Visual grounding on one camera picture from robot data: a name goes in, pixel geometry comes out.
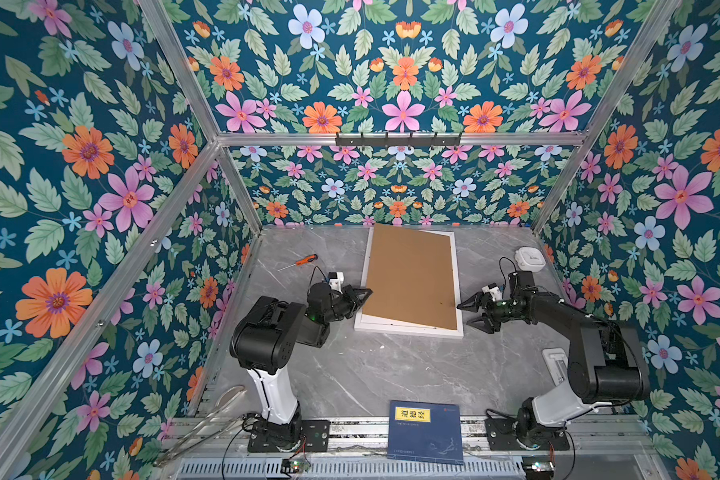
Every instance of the floral wallpaper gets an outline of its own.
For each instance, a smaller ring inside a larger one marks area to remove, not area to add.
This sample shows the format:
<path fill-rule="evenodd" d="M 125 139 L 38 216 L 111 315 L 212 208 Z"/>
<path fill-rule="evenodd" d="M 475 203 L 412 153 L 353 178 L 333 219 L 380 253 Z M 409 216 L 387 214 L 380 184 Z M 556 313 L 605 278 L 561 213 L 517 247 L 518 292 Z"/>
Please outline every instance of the floral wallpaper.
<path fill-rule="evenodd" d="M 639 327 L 635 412 L 682 480 L 720 478 L 720 2 L 684 2 L 544 232 L 568 300 Z"/>
<path fill-rule="evenodd" d="M 582 128 L 651 5 L 199 0 L 168 13 L 230 132 L 485 133 Z"/>
<path fill-rule="evenodd" d="M 0 0 L 0 427 L 203 145 L 135 3 Z M 214 164 L 12 478 L 146 478 L 249 235 Z"/>

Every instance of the metal grate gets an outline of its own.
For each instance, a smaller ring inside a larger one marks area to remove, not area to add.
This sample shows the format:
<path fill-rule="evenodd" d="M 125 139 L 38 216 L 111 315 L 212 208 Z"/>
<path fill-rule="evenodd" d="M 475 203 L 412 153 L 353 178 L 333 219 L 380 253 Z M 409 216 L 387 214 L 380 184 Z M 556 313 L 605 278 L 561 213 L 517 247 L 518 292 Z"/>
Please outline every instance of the metal grate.
<path fill-rule="evenodd" d="M 285 478 L 280 474 L 282 458 L 228 458 L 225 462 L 225 478 Z M 466 458 L 464 465 L 408 462 L 388 458 L 310 458 L 312 468 L 308 478 L 336 478 L 351 475 L 363 477 L 408 477 L 427 475 L 450 478 L 455 475 L 480 475 L 483 477 L 521 476 L 524 472 L 519 457 Z M 221 478 L 220 458 L 186 458 L 182 460 L 177 480 L 200 480 Z"/>

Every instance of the white device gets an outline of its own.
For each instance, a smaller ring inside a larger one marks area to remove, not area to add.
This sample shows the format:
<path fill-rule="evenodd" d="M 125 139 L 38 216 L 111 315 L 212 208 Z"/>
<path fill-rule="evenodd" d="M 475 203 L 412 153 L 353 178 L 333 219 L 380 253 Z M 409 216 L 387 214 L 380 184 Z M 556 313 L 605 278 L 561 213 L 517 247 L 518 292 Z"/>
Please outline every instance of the white device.
<path fill-rule="evenodd" d="M 532 246 L 521 246 L 514 253 L 514 259 L 518 262 L 520 270 L 528 270 L 529 272 L 538 272 L 547 264 L 540 250 Z"/>

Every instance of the gray marble floor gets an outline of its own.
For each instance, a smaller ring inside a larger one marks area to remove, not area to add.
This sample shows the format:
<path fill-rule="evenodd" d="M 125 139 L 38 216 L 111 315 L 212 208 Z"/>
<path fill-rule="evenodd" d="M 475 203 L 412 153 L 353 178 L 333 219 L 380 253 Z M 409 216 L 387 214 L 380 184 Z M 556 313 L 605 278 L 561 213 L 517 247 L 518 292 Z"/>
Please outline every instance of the gray marble floor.
<path fill-rule="evenodd" d="M 461 298 L 489 283 L 503 283 L 501 256 L 513 257 L 520 246 L 541 248 L 528 228 L 461 226 L 455 232 Z M 359 285 L 368 239 L 365 228 L 299 228 L 265 230 L 250 282 L 236 309 L 239 321 L 260 295 L 306 302 L 308 266 L 291 267 L 294 259 L 317 253 L 327 273 L 341 271 L 345 282 Z M 551 266 L 534 274 L 537 284 L 560 292 Z M 464 313 L 464 321 L 477 314 Z M 482 415 L 486 407 L 516 412 L 523 400 L 547 392 L 554 384 L 542 349 L 568 341 L 546 325 L 510 322 L 488 335 L 471 327 L 462 340 L 355 332 L 353 321 L 331 325 L 321 349 L 298 344 L 288 369 L 302 414 L 318 416 L 386 416 L 390 400 L 455 403 L 462 415 Z M 245 370 L 229 355 L 204 398 L 213 404 L 231 386 L 246 385 L 246 402 L 258 407 Z"/>

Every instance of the book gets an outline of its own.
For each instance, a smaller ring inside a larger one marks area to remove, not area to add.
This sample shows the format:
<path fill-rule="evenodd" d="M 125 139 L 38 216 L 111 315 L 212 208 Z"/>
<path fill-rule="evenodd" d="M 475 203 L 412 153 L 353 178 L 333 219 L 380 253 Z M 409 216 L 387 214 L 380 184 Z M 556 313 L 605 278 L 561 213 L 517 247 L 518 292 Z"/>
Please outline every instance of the book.
<path fill-rule="evenodd" d="M 458 405 L 392 400 L 387 456 L 394 460 L 463 465 Z"/>

